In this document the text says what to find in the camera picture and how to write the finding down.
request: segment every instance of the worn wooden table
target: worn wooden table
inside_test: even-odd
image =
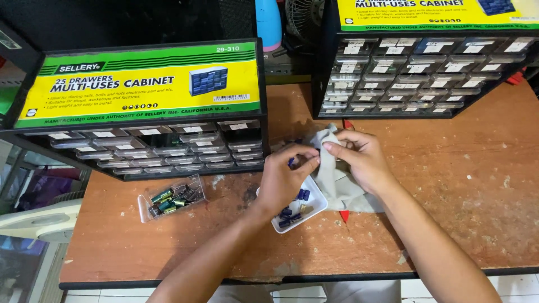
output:
[[[308,85],[268,87],[272,143],[323,128]],[[503,84],[452,120],[356,120],[377,134],[402,184],[488,274],[539,272],[539,101]],[[204,177],[211,202],[142,224],[137,195],[158,181],[122,183],[94,172],[60,287],[157,285],[255,198],[261,174]],[[411,278],[384,214],[323,212],[280,235],[270,223],[229,278],[275,282]]]

